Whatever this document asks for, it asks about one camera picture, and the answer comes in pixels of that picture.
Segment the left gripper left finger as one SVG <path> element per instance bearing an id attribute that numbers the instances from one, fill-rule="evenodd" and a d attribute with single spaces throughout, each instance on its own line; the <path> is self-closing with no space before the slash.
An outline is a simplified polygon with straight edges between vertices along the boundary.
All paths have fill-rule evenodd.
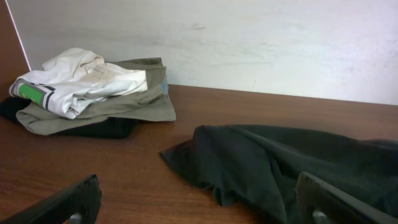
<path id="1" fill-rule="evenodd" d="M 101 189 L 95 174 L 62 189 L 1 221 L 2 224 L 64 223 L 78 215 L 79 223 L 94 224 L 101 207 Z"/>

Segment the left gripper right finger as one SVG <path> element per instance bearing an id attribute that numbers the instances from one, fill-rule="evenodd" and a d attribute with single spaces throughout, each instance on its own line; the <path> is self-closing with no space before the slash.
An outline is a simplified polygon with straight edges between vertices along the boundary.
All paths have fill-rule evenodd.
<path id="1" fill-rule="evenodd" d="M 296 196 L 302 223 L 397 224 L 396 218 L 308 172 L 299 175 Z"/>

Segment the dark green t-shirt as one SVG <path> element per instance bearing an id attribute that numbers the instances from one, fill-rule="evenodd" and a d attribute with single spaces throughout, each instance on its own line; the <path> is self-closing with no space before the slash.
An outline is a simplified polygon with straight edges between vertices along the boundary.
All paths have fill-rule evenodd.
<path id="1" fill-rule="evenodd" d="M 277 223 L 300 221 L 295 186 L 302 172 L 397 216 L 394 140 L 264 125 L 199 126 L 191 139 L 160 155 L 187 182 L 211 190 L 220 205 L 241 201 Z"/>

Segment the black folded garment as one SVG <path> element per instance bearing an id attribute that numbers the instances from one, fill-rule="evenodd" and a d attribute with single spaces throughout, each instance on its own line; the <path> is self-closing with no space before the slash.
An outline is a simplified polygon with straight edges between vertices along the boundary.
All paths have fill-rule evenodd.
<path id="1" fill-rule="evenodd" d="M 30 100 L 8 97 L 1 102 L 1 117 L 22 126 L 16 113 L 30 105 Z M 139 124 L 138 120 L 127 118 L 108 118 L 105 121 L 66 129 L 56 132 L 56 135 L 79 136 L 101 139 L 124 139 Z"/>

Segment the khaki folded garment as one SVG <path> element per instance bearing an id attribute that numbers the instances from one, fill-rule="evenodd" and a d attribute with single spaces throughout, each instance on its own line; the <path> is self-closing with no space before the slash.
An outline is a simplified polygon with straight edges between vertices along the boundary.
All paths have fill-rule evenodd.
<path id="1" fill-rule="evenodd" d="M 17 120 L 30 132 L 53 135 L 66 129 L 99 123 L 108 118 L 170 122 L 176 114 L 168 94 L 166 66 L 161 58 L 140 58 L 116 62 L 122 68 L 145 70 L 148 90 L 117 96 L 89 105 L 75 119 L 66 119 L 31 103 L 16 113 Z"/>

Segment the white folded shirt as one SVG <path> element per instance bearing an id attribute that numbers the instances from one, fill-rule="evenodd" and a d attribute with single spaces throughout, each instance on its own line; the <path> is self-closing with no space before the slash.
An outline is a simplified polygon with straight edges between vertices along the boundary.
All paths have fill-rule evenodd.
<path id="1" fill-rule="evenodd" d="M 92 103 L 148 89 L 145 70 L 122 68 L 90 50 L 72 48 L 25 73 L 11 85 L 11 96 L 75 119 Z"/>

